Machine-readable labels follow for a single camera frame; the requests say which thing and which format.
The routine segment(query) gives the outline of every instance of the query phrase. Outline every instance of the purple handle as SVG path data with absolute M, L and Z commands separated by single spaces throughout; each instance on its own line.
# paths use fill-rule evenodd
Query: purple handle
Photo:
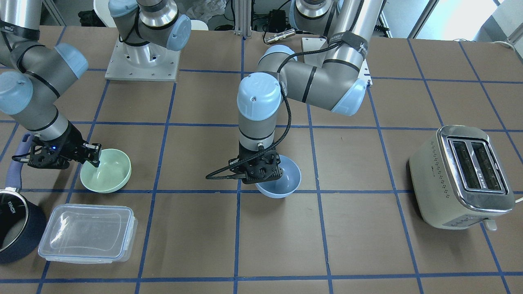
M 18 148 L 16 149 L 15 155 L 22 155 L 29 152 L 29 148 L 31 147 L 33 134 L 32 133 L 25 133 L 22 137 L 22 140 L 20 141 L 20 144 L 18 145 Z M 16 188 L 16 189 L 22 189 L 22 167 L 24 164 L 22 162 L 17 162 L 14 160 L 11 160 L 11 164 L 9 164 L 9 169 L 7 170 L 7 177 L 5 179 L 5 186 Z

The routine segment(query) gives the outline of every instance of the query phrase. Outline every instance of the blue joint cap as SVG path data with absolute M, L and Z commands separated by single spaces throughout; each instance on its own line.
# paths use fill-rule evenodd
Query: blue joint cap
M 32 94 L 32 82 L 25 75 L 16 71 L 0 74 L 0 110 L 3 113 L 20 113 L 29 105 Z
M 294 7 L 296 6 L 296 0 L 291 1 L 291 8 L 289 9 L 289 23 L 291 27 L 298 29 L 298 26 L 296 25 L 296 20 L 294 18 Z
M 173 51 L 180 51 L 185 47 L 189 36 L 191 35 L 191 19 L 182 14 L 178 17 L 170 31 L 169 39 L 167 39 L 166 48 Z
M 357 79 L 352 87 L 350 87 L 345 95 L 338 101 L 336 106 L 333 107 L 331 112 L 346 116 L 354 115 L 361 106 L 361 102 L 363 102 L 366 89 L 367 83 L 360 78 Z
M 236 102 L 247 119 L 261 121 L 271 117 L 281 104 L 278 80 L 268 73 L 253 73 L 240 82 Z
M 274 46 L 271 46 L 269 49 L 267 49 L 267 51 L 265 51 L 265 54 L 263 54 L 263 56 L 260 58 L 260 60 L 262 60 L 265 56 L 267 56 L 271 53 L 285 53 L 288 55 L 293 55 L 294 51 L 285 45 L 274 45 Z
M 109 0 L 111 17 L 120 17 L 131 13 L 138 8 L 136 0 Z
M 338 13 L 339 13 L 340 11 L 342 11 L 342 6 L 343 6 L 343 0 L 339 0 L 339 1 L 338 1 Z
M 89 68 L 87 59 L 85 59 L 82 53 L 73 46 L 67 43 L 60 43 L 56 45 L 54 49 L 58 52 L 58 54 L 60 54 L 67 65 L 69 65 L 77 78 L 80 78 L 85 73 L 87 68 Z

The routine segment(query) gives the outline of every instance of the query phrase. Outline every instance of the container lid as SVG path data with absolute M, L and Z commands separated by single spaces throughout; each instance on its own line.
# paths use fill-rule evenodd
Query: container lid
M 63 204 L 54 208 L 38 247 L 48 261 L 112 263 L 129 249 L 133 211 L 125 206 Z

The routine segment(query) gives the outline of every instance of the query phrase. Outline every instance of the tiled table surface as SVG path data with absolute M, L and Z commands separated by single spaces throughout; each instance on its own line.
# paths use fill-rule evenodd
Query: tiled table surface
M 117 36 L 42 27 L 41 42 L 70 43 L 88 59 L 56 105 L 84 138 L 129 155 L 129 183 L 102 195 L 82 186 L 78 164 L 25 167 L 22 193 L 47 215 L 66 202 L 132 208 L 132 256 L 76 265 L 35 250 L 0 266 L 1 293 L 523 292 L 523 205 L 497 219 L 497 232 L 434 229 L 416 211 L 405 169 L 441 125 L 479 127 L 523 197 L 523 65 L 511 50 L 373 39 L 374 85 L 356 115 L 291 101 L 293 128 L 278 151 L 298 163 L 303 181 L 286 199 L 270 199 L 254 186 L 204 179 L 237 154 L 237 87 L 267 49 L 261 35 L 194 31 L 176 84 L 106 81 Z M 300 51 L 298 37 L 283 43 Z M 284 108 L 279 115 L 281 133 Z M 0 115 L 0 178 L 23 132 Z

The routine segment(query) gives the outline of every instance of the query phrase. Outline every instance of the white mounting plate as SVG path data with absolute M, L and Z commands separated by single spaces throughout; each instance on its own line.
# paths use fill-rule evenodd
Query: white mounting plate
M 303 52 L 318 50 L 321 49 L 326 41 L 324 38 L 301 38 L 301 49 Z M 308 65 L 322 67 L 323 58 L 320 59 L 318 57 L 319 54 L 304 55 L 303 61 Z M 367 84 L 372 86 L 372 78 L 370 77 L 370 70 L 366 59 L 364 59 L 361 64 L 358 78 L 367 81 Z
M 123 46 L 116 41 L 111 60 L 105 72 L 105 79 L 116 81 L 158 81 L 175 82 L 180 52 L 166 50 L 165 61 L 153 67 L 135 67 L 126 60 Z

